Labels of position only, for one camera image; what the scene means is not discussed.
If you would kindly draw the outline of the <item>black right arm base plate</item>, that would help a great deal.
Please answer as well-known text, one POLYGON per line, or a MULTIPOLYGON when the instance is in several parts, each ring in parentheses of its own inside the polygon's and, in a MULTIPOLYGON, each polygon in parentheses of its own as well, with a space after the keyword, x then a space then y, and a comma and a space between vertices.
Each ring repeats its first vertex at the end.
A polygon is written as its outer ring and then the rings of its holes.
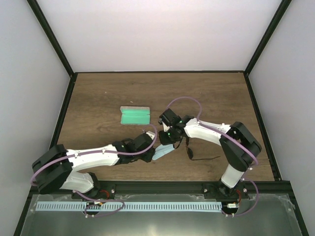
POLYGON ((243 184, 229 188, 221 181, 211 181, 202 184, 204 197, 206 199, 216 199, 217 201, 236 200, 239 197, 241 197, 241 199, 248 199, 248 194, 243 191, 244 188, 245 186, 243 184))

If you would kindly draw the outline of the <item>grey glasses case green lining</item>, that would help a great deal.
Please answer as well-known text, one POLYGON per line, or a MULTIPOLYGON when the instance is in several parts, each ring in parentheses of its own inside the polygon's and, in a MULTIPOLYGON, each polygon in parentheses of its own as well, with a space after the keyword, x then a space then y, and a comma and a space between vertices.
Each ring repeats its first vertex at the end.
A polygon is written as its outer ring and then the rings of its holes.
POLYGON ((150 108, 137 106, 121 106, 121 124, 148 125, 150 124, 150 108))

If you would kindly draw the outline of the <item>light blue cleaning cloth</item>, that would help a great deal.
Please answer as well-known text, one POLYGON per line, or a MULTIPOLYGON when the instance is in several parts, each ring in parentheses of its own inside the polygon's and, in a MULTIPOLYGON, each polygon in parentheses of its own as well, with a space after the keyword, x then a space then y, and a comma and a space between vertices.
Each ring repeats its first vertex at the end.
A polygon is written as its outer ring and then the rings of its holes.
POLYGON ((168 153, 172 152, 175 148, 173 147, 172 144, 169 145, 159 145, 156 150, 155 154, 152 157, 153 161, 158 160, 159 158, 167 155, 168 153))

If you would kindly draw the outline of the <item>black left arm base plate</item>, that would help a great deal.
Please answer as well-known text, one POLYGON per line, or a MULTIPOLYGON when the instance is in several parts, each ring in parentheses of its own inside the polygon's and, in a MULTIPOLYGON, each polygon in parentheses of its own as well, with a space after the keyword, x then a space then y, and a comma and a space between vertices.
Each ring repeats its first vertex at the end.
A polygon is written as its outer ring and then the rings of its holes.
POLYGON ((101 181, 98 189, 93 188, 84 196, 92 199, 114 199, 116 185, 113 182, 101 181))

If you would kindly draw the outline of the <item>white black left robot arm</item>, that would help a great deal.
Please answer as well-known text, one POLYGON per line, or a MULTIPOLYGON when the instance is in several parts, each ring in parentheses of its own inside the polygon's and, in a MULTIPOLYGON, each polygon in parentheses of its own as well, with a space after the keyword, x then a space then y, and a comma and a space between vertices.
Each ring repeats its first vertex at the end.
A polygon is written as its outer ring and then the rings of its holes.
POLYGON ((156 152, 154 142, 155 138, 144 133, 135 139, 115 141, 92 149, 75 150, 55 145, 32 164, 31 184, 40 194, 50 194, 59 189, 74 190, 94 199, 100 194, 101 187, 96 174, 87 172, 87 169, 138 160, 149 163, 156 152))

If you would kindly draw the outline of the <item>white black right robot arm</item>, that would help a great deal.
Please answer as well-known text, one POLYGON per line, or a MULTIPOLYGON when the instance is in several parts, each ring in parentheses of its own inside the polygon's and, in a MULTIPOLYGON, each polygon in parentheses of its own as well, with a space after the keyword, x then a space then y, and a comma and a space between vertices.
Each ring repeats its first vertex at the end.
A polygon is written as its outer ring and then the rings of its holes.
POLYGON ((192 116, 160 115, 163 130, 158 133, 162 145, 174 144, 183 137, 201 139, 221 146, 228 166, 220 178, 219 193, 230 198, 246 171, 258 164, 262 147, 241 122, 215 124, 192 116))

